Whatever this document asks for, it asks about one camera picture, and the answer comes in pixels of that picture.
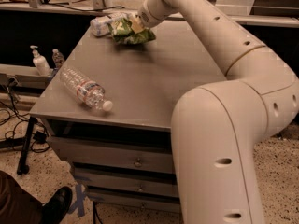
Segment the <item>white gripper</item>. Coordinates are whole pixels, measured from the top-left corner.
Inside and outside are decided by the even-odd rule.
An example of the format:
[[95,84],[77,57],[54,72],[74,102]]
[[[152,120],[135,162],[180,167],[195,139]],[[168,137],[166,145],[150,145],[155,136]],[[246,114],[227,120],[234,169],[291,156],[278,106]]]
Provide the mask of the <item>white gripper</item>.
[[164,0],[145,0],[137,11],[137,15],[130,17],[131,29],[135,34],[145,30],[145,26],[152,28],[162,23],[175,10]]

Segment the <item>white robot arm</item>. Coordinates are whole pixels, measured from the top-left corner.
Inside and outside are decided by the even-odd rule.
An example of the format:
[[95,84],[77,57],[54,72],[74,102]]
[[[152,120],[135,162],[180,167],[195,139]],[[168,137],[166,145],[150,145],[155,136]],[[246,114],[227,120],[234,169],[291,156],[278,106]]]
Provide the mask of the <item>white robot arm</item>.
[[265,224],[253,147],[298,113],[296,74],[207,0],[145,0],[151,28],[180,13],[225,76],[187,91],[171,118],[184,224]]

